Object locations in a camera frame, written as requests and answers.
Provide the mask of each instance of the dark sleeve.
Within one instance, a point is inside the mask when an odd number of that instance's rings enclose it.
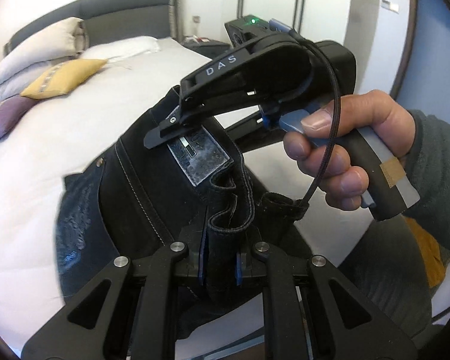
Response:
[[[421,111],[410,114],[416,133],[405,171],[420,201],[404,215],[450,250],[450,125]]]

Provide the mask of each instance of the hand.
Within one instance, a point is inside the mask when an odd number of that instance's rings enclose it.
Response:
[[[363,95],[343,96],[338,135],[354,128],[371,126],[390,151],[404,166],[404,156],[415,139],[415,121],[411,114],[385,92],[374,90]],[[302,120],[305,135],[311,138],[327,138],[332,122],[333,102]],[[289,132],[283,140],[285,152],[297,161],[305,174],[315,176],[322,161],[325,146],[314,149],[307,138],[297,132]],[[368,175],[358,166],[350,166],[350,156],[335,145],[320,189],[326,192],[325,200],[345,211],[360,207],[360,195],[368,188]]]

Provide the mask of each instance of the yellow pillow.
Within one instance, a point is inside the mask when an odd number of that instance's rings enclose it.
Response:
[[[49,97],[66,95],[82,82],[95,74],[106,59],[72,59],[62,62],[43,73],[27,86],[20,96],[31,99],[48,99]]]

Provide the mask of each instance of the purple pillow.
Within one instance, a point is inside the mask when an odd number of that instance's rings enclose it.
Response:
[[[11,131],[20,118],[35,104],[37,100],[21,96],[0,101],[0,138]]]

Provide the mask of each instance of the white bedsheet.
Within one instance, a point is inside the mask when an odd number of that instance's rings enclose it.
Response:
[[[62,177],[82,171],[208,61],[171,39],[32,108],[0,142],[0,335],[15,351],[61,306],[54,226]]]
[[[82,171],[180,79],[208,61],[171,39],[161,51],[107,65],[68,96],[38,104],[0,142],[0,335],[20,353],[23,344],[63,305],[55,266],[54,228],[64,175]],[[221,115],[228,126],[254,112]],[[311,178],[288,159],[282,144],[245,154],[247,165],[271,191],[302,197]],[[298,228],[315,253],[339,264],[371,221],[368,210],[327,206],[321,191]],[[227,345],[263,323],[260,298],[197,329],[177,344],[186,359]]]

